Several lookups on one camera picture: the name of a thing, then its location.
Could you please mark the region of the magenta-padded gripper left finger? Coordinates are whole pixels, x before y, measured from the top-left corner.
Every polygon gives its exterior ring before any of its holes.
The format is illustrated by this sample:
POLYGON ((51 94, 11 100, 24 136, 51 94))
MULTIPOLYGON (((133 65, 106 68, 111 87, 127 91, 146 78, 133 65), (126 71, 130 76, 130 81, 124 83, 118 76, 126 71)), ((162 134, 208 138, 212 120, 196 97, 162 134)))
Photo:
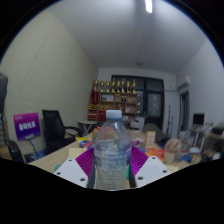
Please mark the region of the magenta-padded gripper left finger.
POLYGON ((95 184, 94 149, 88 149, 76 159, 66 159, 54 175, 78 186, 93 188, 95 184))

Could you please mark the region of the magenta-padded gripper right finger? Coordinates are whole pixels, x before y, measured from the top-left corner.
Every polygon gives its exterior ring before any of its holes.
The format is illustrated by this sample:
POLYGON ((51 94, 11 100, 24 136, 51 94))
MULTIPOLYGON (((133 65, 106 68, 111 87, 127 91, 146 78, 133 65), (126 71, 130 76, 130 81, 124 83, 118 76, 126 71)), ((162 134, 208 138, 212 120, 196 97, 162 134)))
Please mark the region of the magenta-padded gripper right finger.
POLYGON ((130 156, 130 187, 140 188, 157 181, 171 172, 157 156, 148 157, 140 149, 132 147, 130 156))

